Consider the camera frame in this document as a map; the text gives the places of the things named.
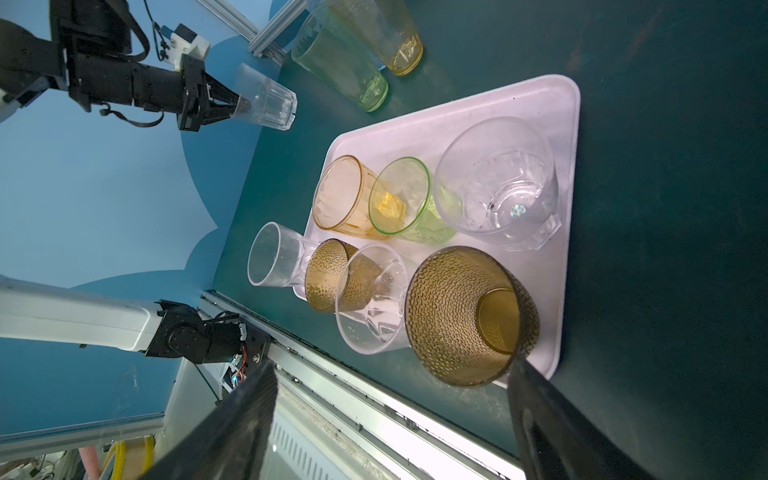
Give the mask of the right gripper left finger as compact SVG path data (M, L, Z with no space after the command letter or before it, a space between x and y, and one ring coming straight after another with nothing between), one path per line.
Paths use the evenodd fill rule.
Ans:
M145 479L257 479L264 464L278 396L274 363L266 361Z

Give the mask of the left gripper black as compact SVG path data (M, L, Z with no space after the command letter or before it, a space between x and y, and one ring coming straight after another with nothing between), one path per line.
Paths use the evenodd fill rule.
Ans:
M189 55L182 69L165 70L136 61L76 53L68 64L70 97L87 112L100 107L103 117L114 115L133 126L151 128L162 120L137 122L112 108L114 104L141 108L160 115L172 113L184 131L198 131L230 119L240 95L206 73L204 63ZM210 100L222 105L210 105Z

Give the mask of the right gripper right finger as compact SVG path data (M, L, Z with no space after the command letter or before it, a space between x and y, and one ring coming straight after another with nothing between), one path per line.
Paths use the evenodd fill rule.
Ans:
M526 359L510 364L509 408L528 479L651 479Z

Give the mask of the clear faceted glass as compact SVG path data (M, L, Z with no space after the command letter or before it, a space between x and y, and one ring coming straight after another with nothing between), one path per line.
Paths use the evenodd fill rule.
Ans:
M346 344L362 355L408 348L404 303L416 264L385 243L354 253L342 270L335 317Z
M561 226L551 144L519 117L462 132L438 162L433 192L452 228L507 251L538 250Z
M233 120L287 131L298 106L297 95L256 69L241 63L235 78L239 99Z
M319 243L276 222L255 236L247 259L247 277L255 287L290 287L306 299L309 261Z

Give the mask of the dark amber textured glass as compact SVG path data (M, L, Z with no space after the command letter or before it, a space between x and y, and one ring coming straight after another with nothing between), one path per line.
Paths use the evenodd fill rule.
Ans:
M305 290L308 304L321 313L365 307L373 296L373 283L382 267L358 249L339 239L320 243L307 265Z
M488 384L527 357L540 333L523 284L487 253L452 246L427 257L411 278L404 322L414 353L438 380Z

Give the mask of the orange short glass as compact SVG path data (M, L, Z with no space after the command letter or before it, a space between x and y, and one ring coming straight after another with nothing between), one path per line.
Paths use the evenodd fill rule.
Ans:
M324 170L313 197L317 227L371 240L389 240L369 218L368 202L377 175L356 157L344 155Z

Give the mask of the tall orange glass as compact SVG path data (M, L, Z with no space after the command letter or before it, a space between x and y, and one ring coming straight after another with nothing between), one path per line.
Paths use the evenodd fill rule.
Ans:
M405 76L420 63L423 42L404 1L327 1L358 38L396 76Z

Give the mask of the small green glass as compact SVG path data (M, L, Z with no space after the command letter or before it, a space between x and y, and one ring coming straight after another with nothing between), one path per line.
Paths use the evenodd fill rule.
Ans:
M401 157L378 175L368 201L368 216L381 234L425 245L440 245L456 231L437 211L429 168L418 158Z

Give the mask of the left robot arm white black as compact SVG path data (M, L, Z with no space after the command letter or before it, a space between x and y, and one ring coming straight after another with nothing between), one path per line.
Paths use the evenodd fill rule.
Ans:
M239 94L207 73L210 44L183 24L143 31L125 1L52 1L51 37L1 23L1 117L47 90L60 90L85 111L124 116L116 105L173 114L182 131L227 120Z

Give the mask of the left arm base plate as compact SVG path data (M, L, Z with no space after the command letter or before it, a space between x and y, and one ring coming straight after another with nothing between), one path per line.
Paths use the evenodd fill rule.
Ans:
M272 337L250 323L239 322L240 347L221 376L223 390L230 394L268 359Z

